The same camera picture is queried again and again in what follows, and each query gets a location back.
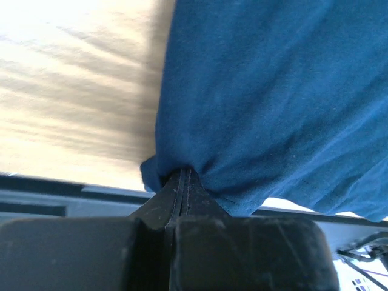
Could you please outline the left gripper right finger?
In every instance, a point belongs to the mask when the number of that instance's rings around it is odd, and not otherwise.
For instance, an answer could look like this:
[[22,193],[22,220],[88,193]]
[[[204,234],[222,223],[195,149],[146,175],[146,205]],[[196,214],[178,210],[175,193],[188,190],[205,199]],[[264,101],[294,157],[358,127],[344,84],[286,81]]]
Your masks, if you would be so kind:
[[292,216],[231,217],[191,170],[177,183],[170,290],[338,290],[322,230]]

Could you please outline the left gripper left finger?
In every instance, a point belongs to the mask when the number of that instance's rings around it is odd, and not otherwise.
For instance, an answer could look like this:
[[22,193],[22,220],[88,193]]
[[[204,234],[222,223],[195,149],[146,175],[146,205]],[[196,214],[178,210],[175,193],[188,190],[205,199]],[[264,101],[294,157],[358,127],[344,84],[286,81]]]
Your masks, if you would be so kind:
[[1,211],[18,218],[1,222],[1,289],[168,290],[179,206],[171,177],[131,215],[71,217],[45,199],[84,198],[79,185],[3,176],[1,193],[15,199]]

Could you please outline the navy tank top maroon trim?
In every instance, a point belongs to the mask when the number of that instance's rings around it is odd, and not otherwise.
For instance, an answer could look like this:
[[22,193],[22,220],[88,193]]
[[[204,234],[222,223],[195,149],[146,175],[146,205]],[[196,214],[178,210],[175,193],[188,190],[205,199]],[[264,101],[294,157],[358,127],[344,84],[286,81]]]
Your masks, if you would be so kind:
[[387,216],[387,2],[177,1],[141,165],[191,169],[230,214],[281,198]]

